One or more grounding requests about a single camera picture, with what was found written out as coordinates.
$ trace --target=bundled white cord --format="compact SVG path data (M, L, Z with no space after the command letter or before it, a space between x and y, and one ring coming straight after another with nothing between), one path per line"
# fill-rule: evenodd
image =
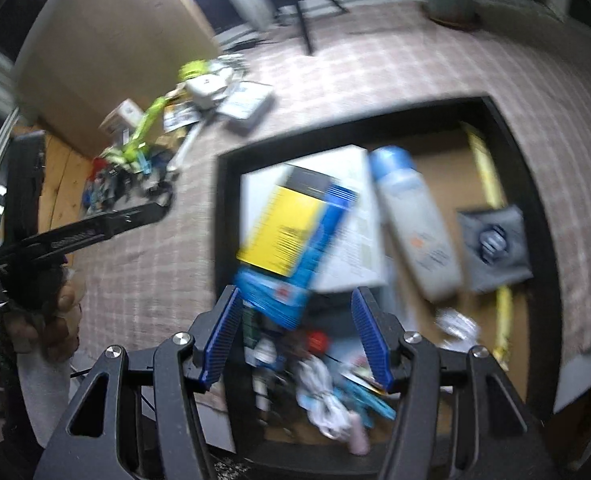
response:
M309 421L324 436L333 440L348 440L351 419L344 405L333 395L333 381L325 364L315 356L298 365L300 394L311 397L305 406Z

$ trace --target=silver bolt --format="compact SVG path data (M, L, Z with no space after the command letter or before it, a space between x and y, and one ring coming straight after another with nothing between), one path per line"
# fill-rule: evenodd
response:
M415 345L422 341L422 336L418 332L408 331L404 333L403 337L410 345Z
M120 357L120 354L122 354L122 347L118 346L118 345L112 345L104 351L104 354L109 359L114 359L116 357Z
M485 357L489 357L489 351L487 350L486 346L474 346L472 350L473 356L477 357L478 359L484 359Z
M189 341L191 341L191 336L186 332L178 332L173 336L173 342L176 345L186 345Z

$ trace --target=yellow measuring tape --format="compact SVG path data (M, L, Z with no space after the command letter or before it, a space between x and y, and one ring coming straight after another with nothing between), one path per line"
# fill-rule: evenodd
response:
M487 204L494 209L501 209L507 205L502 186L499 183L493 160L489 150L476 130L464 124L469 146L473 152L475 165L482 180L482 189ZM502 285L496 291L496 340L493 356L504 370L509 369L511 357L511 330L513 327L513 295L507 285Z

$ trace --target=plaid tablecloth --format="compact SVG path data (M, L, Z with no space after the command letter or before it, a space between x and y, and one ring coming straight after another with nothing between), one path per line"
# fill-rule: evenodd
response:
M112 343L154 346L214 303L211 229L216 156L244 142L384 106L488 93L531 167L557 252L563 360L591 348L591 32L528 11L481 10L483 30L428 22L416 2L310 20L248 51L250 79L277 105L248 137L222 123L197 139L169 216L80 251L88 276L80 327L93 358Z

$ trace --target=gray pouch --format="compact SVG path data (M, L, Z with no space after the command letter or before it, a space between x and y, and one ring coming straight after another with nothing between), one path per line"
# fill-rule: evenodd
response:
M460 211L458 221L464 238L469 290L490 292L533 276L522 211L516 205Z

